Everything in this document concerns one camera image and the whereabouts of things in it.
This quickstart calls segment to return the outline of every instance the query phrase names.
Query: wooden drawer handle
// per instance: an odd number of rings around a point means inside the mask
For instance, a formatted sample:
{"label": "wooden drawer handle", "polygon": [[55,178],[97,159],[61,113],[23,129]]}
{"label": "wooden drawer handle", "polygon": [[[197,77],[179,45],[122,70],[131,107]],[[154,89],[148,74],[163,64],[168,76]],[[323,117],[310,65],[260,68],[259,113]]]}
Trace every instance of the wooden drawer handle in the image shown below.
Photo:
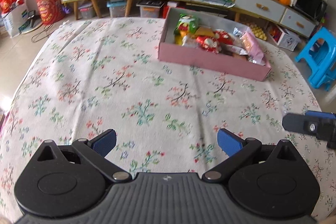
{"label": "wooden drawer handle", "polygon": [[256,3],[256,6],[257,6],[259,9],[262,9],[262,10],[264,10],[264,11],[268,11],[268,10],[269,10],[268,7],[266,7],[266,6],[264,6],[264,5],[261,5],[261,4],[259,4],[259,3]]}
{"label": "wooden drawer handle", "polygon": [[301,23],[298,22],[298,21],[296,22],[296,25],[298,25],[298,26],[299,26],[300,28],[302,28],[302,29],[305,27],[305,25],[301,24]]}

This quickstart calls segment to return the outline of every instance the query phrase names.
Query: floor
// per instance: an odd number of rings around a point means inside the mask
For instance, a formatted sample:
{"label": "floor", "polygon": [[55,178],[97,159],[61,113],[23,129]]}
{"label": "floor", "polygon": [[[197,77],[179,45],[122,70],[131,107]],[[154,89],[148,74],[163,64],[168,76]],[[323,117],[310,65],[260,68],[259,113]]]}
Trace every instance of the floor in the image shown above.
{"label": "floor", "polygon": [[[50,31],[56,30],[64,21],[73,21],[74,16],[70,15],[64,20],[54,24]],[[33,43],[32,37],[43,30],[43,26],[39,29],[22,34],[14,38],[4,37],[0,38],[0,108],[8,110],[11,104],[11,98],[20,84],[22,78],[25,76],[34,58],[47,41],[47,37]],[[294,52],[285,50],[288,56],[294,60],[299,50]],[[297,68],[305,79],[310,75],[310,69],[304,61],[296,63]],[[320,104],[322,111],[336,112],[336,87],[326,92],[324,89],[312,89],[317,101]]]}

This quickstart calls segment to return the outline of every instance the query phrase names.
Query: floral tablecloth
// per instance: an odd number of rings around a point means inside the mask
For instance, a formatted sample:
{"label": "floral tablecloth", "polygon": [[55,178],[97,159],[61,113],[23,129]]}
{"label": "floral tablecloth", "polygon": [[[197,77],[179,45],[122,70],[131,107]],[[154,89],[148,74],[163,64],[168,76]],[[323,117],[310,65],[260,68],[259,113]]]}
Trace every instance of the floral tablecloth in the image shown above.
{"label": "floral tablecloth", "polygon": [[326,144],[284,131],[284,113],[320,110],[288,56],[260,41],[272,72],[256,82],[198,67],[159,62],[164,20],[118,18],[67,22],[48,39],[21,82],[1,131],[0,208],[21,213],[14,184],[45,139],[60,145],[108,128],[117,146],[107,159],[137,172],[198,172],[227,158],[219,128],[264,144],[289,139],[321,186],[313,216],[334,208],[335,156]]}

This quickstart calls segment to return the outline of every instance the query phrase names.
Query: gray ribbed surface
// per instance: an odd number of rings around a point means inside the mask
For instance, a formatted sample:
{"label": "gray ribbed surface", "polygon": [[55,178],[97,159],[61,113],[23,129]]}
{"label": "gray ribbed surface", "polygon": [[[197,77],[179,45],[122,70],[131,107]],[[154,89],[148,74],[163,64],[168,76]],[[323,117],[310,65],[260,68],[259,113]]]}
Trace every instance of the gray ribbed surface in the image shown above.
{"label": "gray ribbed surface", "polygon": [[259,218],[233,203],[222,186],[205,183],[195,173],[140,173],[133,182],[114,185],[102,203],[81,216],[45,220],[26,215],[17,223],[311,224],[315,221],[308,216],[296,221]]}

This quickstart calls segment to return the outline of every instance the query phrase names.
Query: white shopping bag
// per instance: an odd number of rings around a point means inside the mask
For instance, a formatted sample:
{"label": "white shopping bag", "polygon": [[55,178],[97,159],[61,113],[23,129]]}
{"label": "white shopping bag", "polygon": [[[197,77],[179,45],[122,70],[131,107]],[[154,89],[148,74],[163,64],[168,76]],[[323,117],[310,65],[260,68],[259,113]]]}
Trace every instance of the white shopping bag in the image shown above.
{"label": "white shopping bag", "polygon": [[21,5],[19,1],[16,1],[16,7],[12,11],[1,15],[10,37],[19,35],[29,25],[26,0]]}

